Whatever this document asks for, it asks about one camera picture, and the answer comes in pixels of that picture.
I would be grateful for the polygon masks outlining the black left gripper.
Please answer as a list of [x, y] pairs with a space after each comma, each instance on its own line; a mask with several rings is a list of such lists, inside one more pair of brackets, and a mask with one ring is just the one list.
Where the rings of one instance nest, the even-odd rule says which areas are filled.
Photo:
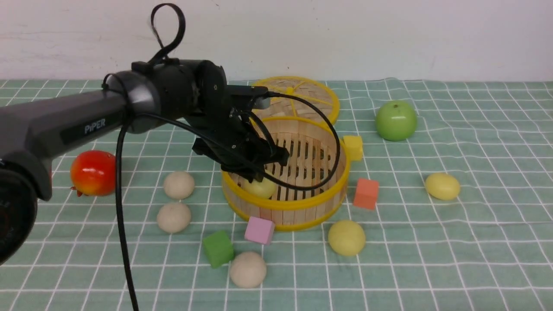
[[253, 110], [239, 111], [231, 106], [222, 67], [208, 60], [198, 61], [194, 74], [199, 97], [195, 110], [185, 119], [206, 136], [194, 144], [194, 152], [211, 158], [222, 171], [247, 182], [263, 181], [265, 165], [288, 165], [289, 151], [257, 134], [251, 121]]

